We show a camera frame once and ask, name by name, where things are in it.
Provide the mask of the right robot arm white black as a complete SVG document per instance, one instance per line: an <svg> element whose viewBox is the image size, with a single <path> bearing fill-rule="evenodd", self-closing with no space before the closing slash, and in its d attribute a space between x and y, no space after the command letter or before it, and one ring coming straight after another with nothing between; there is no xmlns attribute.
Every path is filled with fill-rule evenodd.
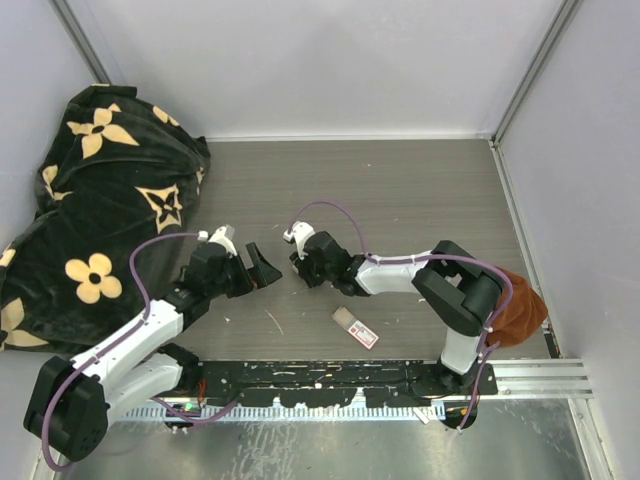
<svg viewBox="0 0 640 480"><path fill-rule="evenodd" d="M449 393L466 390L503 294L513 295L507 275L471 257L452 241L410 256L352 255L326 231L297 222L283 234L295 246L290 255L310 288L328 282L349 297L386 293L419 294L447 327L438 359L438 382Z"/></svg>

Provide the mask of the red white staple box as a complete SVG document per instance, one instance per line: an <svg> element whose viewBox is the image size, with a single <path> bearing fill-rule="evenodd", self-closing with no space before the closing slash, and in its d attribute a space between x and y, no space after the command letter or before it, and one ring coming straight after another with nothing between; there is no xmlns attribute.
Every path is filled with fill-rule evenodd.
<svg viewBox="0 0 640 480"><path fill-rule="evenodd" d="M376 333L345 307L336 309L331 318L367 350L371 350L379 340L379 336Z"/></svg>

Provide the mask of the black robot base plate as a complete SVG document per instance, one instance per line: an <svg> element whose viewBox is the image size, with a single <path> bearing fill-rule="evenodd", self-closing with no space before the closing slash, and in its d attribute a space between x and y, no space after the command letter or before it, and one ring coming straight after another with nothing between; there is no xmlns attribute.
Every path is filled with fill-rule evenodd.
<svg viewBox="0 0 640 480"><path fill-rule="evenodd" d="M203 397L211 406L232 401L245 407L346 407L358 393L365 406L428 406L430 400L463 398L474 377L461 386L444 378L439 364L423 360L380 361L205 361L197 377L159 394L161 398Z"/></svg>

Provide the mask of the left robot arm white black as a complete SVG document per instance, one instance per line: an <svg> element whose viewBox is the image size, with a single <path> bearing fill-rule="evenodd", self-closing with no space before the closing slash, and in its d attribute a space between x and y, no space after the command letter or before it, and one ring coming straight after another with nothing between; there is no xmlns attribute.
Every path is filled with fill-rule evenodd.
<svg viewBox="0 0 640 480"><path fill-rule="evenodd" d="M163 297L147 299L135 318L96 346L41 367L23 425L40 439L52 470L63 468L54 452L72 462L86 458L109 427L143 401L197 390L201 361L174 338L207 313L213 299L240 297L282 277L255 244L246 248L250 267L220 241L200 244Z"/></svg>

